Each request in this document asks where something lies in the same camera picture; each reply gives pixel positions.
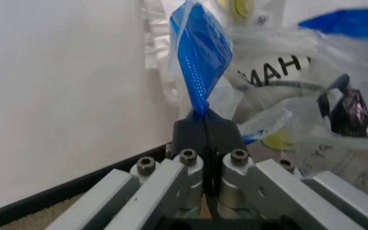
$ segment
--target hex socket bolt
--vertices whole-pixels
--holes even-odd
[[[243,149],[231,151],[231,162],[235,165],[245,165],[248,162],[249,154]]]
[[[156,169],[156,162],[152,157],[142,157],[137,161],[137,171],[140,175],[149,176]]]
[[[180,152],[180,162],[185,166],[193,166],[197,163],[197,155],[193,149],[183,149]]]
[[[293,173],[293,171],[295,170],[295,163],[292,160],[289,159],[285,159],[285,158],[280,158],[278,160],[278,163],[284,168],[286,169],[288,172]]]

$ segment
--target yellow circle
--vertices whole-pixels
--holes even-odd
[[[274,134],[271,134],[262,140],[262,143],[268,148],[274,150],[294,150],[295,145],[289,133],[282,129]]]

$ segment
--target black trim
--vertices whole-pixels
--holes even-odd
[[[162,161],[165,158],[165,145],[109,165],[15,203],[3,206],[0,208],[0,226],[88,191],[112,169],[128,172],[136,161],[143,156],[151,156],[156,161]]]

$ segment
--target crumpled plastic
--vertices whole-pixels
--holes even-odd
[[[368,39],[368,9],[340,10],[299,23],[324,34],[341,34]]]
[[[170,41],[193,110],[204,115],[208,96],[231,62],[232,43],[217,19],[193,0],[187,0],[172,13]]]

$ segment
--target pile of plastic bags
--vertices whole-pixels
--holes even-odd
[[[180,114],[210,107],[239,125],[253,159],[288,155],[303,175],[331,170],[368,193],[368,9],[300,26],[223,29],[186,1],[170,18]]]

